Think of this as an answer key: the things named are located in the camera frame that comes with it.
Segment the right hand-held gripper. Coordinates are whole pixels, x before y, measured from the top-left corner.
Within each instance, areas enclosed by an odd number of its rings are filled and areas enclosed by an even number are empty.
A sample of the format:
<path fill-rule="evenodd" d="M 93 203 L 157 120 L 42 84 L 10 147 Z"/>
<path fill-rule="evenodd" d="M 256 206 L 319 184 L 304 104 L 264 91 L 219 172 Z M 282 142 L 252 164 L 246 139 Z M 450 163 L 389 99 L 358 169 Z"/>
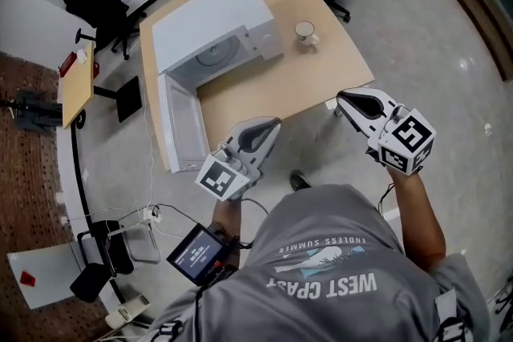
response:
<path fill-rule="evenodd" d="M 436 131 L 417 109 L 396 105 L 387 93 L 370 87 L 339 91 L 336 99 L 337 115 L 369 137 L 367 153 L 376 161 L 404 175 L 420 171 L 432 152 Z"/>

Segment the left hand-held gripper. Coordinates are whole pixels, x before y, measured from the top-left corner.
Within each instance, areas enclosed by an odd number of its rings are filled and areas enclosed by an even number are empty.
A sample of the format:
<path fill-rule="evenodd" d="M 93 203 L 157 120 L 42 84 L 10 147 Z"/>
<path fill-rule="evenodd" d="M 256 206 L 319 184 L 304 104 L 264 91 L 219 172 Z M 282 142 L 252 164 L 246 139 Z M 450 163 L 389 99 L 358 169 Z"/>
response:
<path fill-rule="evenodd" d="M 196 184 L 219 201 L 239 199 L 261 179 L 261 164 L 280 130 L 281 121 L 275 117 L 256 117 L 236 124 L 226 143 L 220 143 L 207 156 Z"/>

